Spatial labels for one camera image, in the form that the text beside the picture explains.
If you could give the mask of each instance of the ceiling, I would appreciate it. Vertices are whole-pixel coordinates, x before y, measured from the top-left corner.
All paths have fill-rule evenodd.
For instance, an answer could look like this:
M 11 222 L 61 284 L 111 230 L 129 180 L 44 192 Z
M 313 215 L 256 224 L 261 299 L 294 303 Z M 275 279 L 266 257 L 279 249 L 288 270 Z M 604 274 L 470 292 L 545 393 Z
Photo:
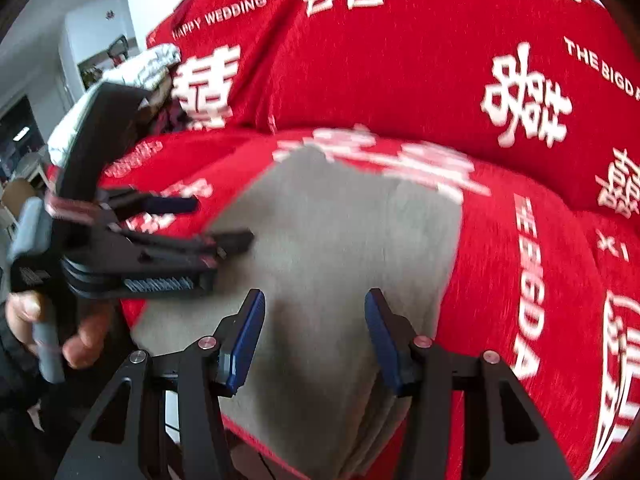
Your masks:
M 30 0 L 0 43 L 0 94 L 27 73 L 54 66 L 66 13 L 92 0 Z

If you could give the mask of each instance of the ceiling light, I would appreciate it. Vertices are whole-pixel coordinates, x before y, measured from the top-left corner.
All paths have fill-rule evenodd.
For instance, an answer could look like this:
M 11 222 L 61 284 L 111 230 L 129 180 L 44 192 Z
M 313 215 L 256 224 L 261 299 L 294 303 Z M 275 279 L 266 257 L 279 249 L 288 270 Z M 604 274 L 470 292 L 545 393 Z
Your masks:
M 20 133 L 14 137 L 14 141 L 18 142 L 21 138 L 23 138 L 28 133 L 29 133 L 29 127 L 25 126 L 23 129 L 20 130 Z

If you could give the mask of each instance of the chair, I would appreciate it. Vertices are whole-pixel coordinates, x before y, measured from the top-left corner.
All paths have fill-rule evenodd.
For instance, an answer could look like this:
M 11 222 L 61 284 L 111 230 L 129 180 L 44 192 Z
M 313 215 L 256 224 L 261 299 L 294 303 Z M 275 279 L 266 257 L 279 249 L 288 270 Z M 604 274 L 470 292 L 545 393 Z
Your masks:
M 34 179 L 39 176 L 44 185 L 47 188 L 50 188 L 51 183 L 47 178 L 46 170 L 44 168 L 44 158 L 46 153 L 47 152 L 45 150 L 43 153 L 38 151 L 24 155 L 15 168 L 12 180 L 15 180 L 16 178 L 24 178 L 28 182 L 33 182 Z
M 18 224 L 22 206 L 24 206 L 24 203 L 32 196 L 37 196 L 36 190 L 33 189 L 33 186 L 29 184 L 25 178 L 16 178 L 9 182 L 4 188 L 0 202 L 11 216 L 13 221 L 12 227 L 14 229 Z M 13 238 L 12 230 L 8 228 L 7 231 L 9 232 L 9 236 Z

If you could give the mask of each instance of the black sleeve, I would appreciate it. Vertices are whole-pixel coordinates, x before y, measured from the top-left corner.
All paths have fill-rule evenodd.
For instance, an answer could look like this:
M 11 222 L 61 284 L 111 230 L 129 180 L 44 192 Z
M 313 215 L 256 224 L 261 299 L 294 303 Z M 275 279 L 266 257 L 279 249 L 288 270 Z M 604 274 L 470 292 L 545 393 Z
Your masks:
M 53 480 L 58 460 L 27 412 L 0 413 L 0 463 L 7 480 Z
M 38 402 L 44 380 L 38 360 L 12 334 L 0 303 L 0 412 L 27 410 Z

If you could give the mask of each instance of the black clamp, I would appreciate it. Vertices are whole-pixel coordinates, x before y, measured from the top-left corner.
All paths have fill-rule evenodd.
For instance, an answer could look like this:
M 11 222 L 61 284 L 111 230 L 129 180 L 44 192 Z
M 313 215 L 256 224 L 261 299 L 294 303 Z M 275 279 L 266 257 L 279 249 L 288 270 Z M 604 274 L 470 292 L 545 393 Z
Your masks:
M 98 190 L 103 169 L 135 142 L 130 127 L 148 92 L 104 83 L 92 95 L 55 192 L 30 199 L 20 215 L 8 261 L 12 292 L 35 290 L 47 300 L 34 325 L 40 371 L 64 380 L 60 344 L 81 317 L 79 299 L 192 296 L 213 290 L 218 264 L 248 250 L 244 229 L 180 240 L 125 229 L 126 218 L 189 213 L 195 198 L 162 197 L 131 188 Z
M 365 317 L 385 384 L 412 397 L 397 480 L 444 480 L 451 395 L 464 392 L 462 478 L 573 478 L 540 412 L 511 369 L 492 350 L 480 357 L 448 352 L 417 335 L 373 288 Z
M 252 289 L 213 336 L 182 352 L 123 362 L 76 433 L 56 480 L 237 480 L 217 396 L 232 397 L 247 377 L 264 322 L 265 299 Z M 165 432 L 165 392 L 178 393 L 180 449 Z

